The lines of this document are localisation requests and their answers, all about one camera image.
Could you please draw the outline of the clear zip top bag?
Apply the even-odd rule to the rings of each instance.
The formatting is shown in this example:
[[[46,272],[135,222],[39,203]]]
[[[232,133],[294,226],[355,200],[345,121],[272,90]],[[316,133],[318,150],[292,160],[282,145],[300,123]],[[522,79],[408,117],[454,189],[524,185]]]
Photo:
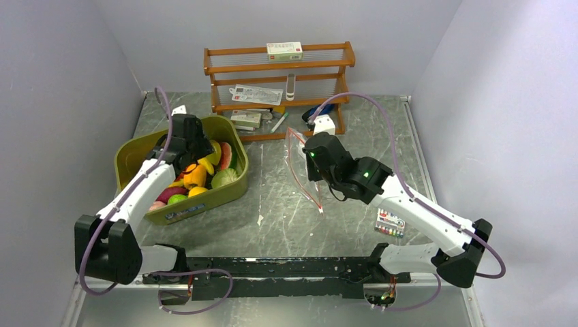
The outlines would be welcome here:
[[[307,158],[303,152],[306,140],[307,138],[302,133],[288,127],[285,134],[284,161],[289,180],[292,181],[296,190],[316,207],[320,215],[323,215],[320,184],[308,178]]]

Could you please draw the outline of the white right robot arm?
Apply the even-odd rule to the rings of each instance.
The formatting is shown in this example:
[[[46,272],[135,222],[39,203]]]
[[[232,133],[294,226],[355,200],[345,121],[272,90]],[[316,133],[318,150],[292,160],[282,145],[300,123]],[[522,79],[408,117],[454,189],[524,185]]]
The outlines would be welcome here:
[[[378,245],[367,271],[377,282],[399,273],[436,273],[447,283],[469,288],[493,226],[454,215],[402,185],[388,166],[371,157],[353,158],[336,136],[321,132],[303,148],[311,181],[326,181],[331,191],[392,213],[422,232],[423,245]]]

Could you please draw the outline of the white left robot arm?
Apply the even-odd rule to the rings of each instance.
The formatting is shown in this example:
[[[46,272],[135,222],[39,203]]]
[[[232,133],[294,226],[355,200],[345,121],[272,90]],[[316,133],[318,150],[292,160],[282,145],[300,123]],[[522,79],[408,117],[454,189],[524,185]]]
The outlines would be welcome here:
[[[181,259],[181,251],[165,245],[141,246],[134,230],[161,192],[195,159],[212,152],[199,118],[171,116],[168,131],[121,193],[96,215],[82,215],[76,221],[75,265],[83,285],[86,277],[127,285],[157,271],[171,283],[186,279],[189,264]]]

